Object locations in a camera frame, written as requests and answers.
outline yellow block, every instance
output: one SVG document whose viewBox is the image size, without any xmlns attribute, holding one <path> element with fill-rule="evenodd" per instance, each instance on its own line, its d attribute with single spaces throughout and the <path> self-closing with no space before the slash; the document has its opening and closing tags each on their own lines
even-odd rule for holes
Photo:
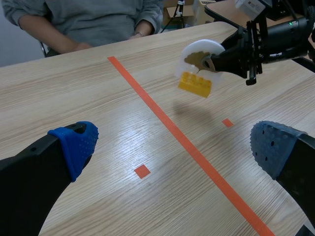
<svg viewBox="0 0 315 236">
<path fill-rule="evenodd" d="M 182 74 L 178 88 L 207 98 L 210 95 L 212 82 L 189 72 Z"/>
</svg>

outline wood grain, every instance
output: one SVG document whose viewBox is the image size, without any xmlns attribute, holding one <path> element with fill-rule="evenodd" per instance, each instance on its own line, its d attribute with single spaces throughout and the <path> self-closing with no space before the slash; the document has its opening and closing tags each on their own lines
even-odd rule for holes
<svg viewBox="0 0 315 236">
<path fill-rule="evenodd" d="M 306 217 L 258 167 L 249 144 L 260 120 L 315 135 L 314 75 L 292 61 L 264 66 L 255 86 L 224 73 L 208 99 L 177 89 L 181 51 L 222 42 L 221 22 L 0 68 L 1 158 L 49 129 L 79 120 L 99 127 L 95 154 L 50 212 L 42 236 L 257 235 L 107 60 L 115 56 L 229 184 L 280 236 Z M 227 128 L 222 120 L 234 126 Z M 134 169 L 151 173 L 140 179 Z"/>
</svg>

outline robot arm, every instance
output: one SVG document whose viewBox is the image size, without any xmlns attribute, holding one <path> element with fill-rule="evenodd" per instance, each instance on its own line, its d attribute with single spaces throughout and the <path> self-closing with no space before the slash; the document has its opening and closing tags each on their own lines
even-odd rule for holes
<svg viewBox="0 0 315 236">
<path fill-rule="evenodd" d="M 90 161 L 97 137 L 92 123 L 78 122 L 0 160 L 0 235 L 39 234 L 60 194 Z"/>
<path fill-rule="evenodd" d="M 284 2 L 291 9 L 289 3 L 286 0 Z M 315 7 L 307 7 L 304 17 L 297 19 L 293 12 L 294 20 L 268 28 L 266 14 L 272 9 L 271 0 L 236 0 L 236 6 L 252 20 L 247 22 L 246 29 L 239 27 L 222 43 L 224 52 L 203 59 L 205 68 L 230 72 L 244 79 L 248 77 L 249 71 L 246 84 L 254 85 L 256 75 L 262 73 L 264 63 L 299 59 L 307 54 L 310 58 L 315 58 L 314 48 L 308 41 L 315 23 Z"/>
<path fill-rule="evenodd" d="M 292 127 L 261 121 L 251 131 L 251 147 L 258 165 L 291 195 L 315 226 L 315 139 Z"/>
</svg>

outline background wall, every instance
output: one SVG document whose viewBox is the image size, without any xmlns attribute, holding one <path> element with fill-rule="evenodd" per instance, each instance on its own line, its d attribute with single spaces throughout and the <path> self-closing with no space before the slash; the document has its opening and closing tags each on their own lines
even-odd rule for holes
<svg viewBox="0 0 315 236">
<path fill-rule="evenodd" d="M 39 42 L 8 22 L 0 4 L 0 67 L 43 57 Z"/>
</svg>

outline person's arm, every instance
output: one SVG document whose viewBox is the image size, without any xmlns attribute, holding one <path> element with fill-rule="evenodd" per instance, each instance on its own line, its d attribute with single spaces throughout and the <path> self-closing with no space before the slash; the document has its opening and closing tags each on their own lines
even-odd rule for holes
<svg viewBox="0 0 315 236">
<path fill-rule="evenodd" d="M 58 53 L 78 51 L 91 46 L 77 43 L 60 33 L 45 16 L 50 12 L 44 0 L 1 0 L 5 17 Z"/>
<path fill-rule="evenodd" d="M 158 33 L 163 20 L 162 1 L 144 0 L 140 15 L 136 21 L 135 35 L 131 38 Z"/>
<path fill-rule="evenodd" d="M 153 25 L 150 22 L 142 20 L 137 25 L 134 31 L 134 35 L 130 39 L 148 36 L 152 34 L 153 30 L 154 30 Z"/>
<path fill-rule="evenodd" d="M 45 17 L 25 15 L 18 23 L 31 36 L 60 54 L 91 48 L 89 44 L 77 43 L 60 33 Z"/>
</svg>

